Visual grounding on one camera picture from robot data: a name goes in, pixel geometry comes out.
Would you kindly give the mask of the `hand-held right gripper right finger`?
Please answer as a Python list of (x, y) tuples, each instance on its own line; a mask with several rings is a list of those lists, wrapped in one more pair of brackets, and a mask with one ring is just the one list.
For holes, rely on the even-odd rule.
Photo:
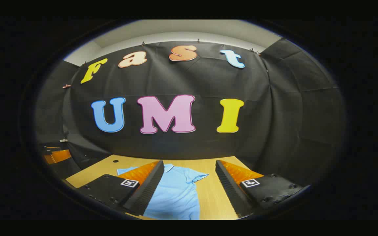
[(216, 161), (215, 170), (240, 218), (270, 214), (304, 191), (303, 186), (279, 174), (262, 175), (224, 160)]

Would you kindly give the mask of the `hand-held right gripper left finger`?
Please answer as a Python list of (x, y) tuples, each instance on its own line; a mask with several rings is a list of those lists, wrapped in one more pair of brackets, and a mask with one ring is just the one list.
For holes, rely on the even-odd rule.
[(77, 190), (114, 210), (140, 216), (144, 215), (163, 173), (163, 161), (157, 160), (118, 176), (103, 174)]

